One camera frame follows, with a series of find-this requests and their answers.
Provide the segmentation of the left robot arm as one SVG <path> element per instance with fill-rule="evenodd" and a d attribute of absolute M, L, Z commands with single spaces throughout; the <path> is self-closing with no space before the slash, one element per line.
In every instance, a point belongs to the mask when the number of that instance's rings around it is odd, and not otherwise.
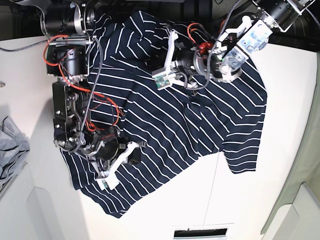
<path fill-rule="evenodd" d="M 187 49 L 171 43 L 175 48 L 170 70 L 184 78 L 204 76 L 207 80 L 230 83 L 242 74 L 242 65 L 251 54 L 268 43 L 274 32 L 285 33 L 294 21 L 314 3 L 312 0 L 261 0 L 257 12 L 244 15 L 237 27 L 228 27 L 235 10 L 233 6 L 217 37 Z"/>

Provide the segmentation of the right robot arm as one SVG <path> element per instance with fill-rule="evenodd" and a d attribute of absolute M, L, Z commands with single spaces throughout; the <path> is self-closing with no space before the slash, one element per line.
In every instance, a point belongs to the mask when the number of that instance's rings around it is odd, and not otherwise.
<path fill-rule="evenodd" d="M 54 142 L 62 151 L 79 154 L 102 171 L 122 164 L 140 163 L 140 148 L 121 137 L 116 123 L 98 129 L 91 122 L 91 105 L 98 93 L 89 84 L 90 50 L 98 43 L 94 35 L 101 7 L 98 0 L 19 0 L 20 6 L 40 11 L 40 27 L 47 37 L 43 52 L 52 84 Z"/>

